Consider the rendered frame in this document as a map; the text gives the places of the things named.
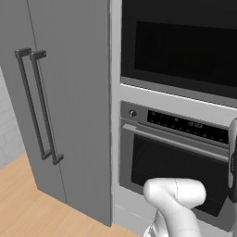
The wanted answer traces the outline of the grey fridge door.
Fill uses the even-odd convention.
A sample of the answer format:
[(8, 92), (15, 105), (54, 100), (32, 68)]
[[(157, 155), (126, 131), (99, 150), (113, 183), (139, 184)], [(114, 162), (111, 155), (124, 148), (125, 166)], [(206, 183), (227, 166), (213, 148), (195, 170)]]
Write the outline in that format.
[(112, 219), (108, 0), (28, 0), (69, 206)]
[[(19, 63), (14, 53), (15, 50), (25, 47), (29, 47), (31, 53), (39, 51), (36, 48), (28, 0), (0, 0), (0, 67), (6, 80), (6, 87), (30, 161), (33, 177), (40, 191), (65, 202), (66, 195), (59, 163), (54, 165), (51, 155), (46, 160), (41, 159), (41, 152), (20, 75)], [(44, 150), (47, 151), (50, 149), (50, 145), (30, 55), (23, 57), (23, 63)]]

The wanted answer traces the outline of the black microwave oven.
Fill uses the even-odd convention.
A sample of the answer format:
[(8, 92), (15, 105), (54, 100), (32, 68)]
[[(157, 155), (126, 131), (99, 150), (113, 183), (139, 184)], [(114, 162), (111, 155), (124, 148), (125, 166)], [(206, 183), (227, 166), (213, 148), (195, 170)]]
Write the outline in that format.
[(237, 108), (237, 0), (122, 0), (121, 82)]

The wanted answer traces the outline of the pale grey cabinet housing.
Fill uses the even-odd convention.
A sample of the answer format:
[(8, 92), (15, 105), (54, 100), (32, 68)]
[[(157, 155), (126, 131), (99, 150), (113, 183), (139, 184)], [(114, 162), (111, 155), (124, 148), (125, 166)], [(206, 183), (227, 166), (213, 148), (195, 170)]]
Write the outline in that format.
[(174, 94), (151, 91), (120, 82), (122, 0), (111, 0), (111, 130), (113, 222), (133, 234), (143, 235), (153, 222), (156, 210), (143, 196), (119, 185), (120, 102), (150, 106), (218, 125), (228, 126), (237, 117), (237, 108), (215, 105)]

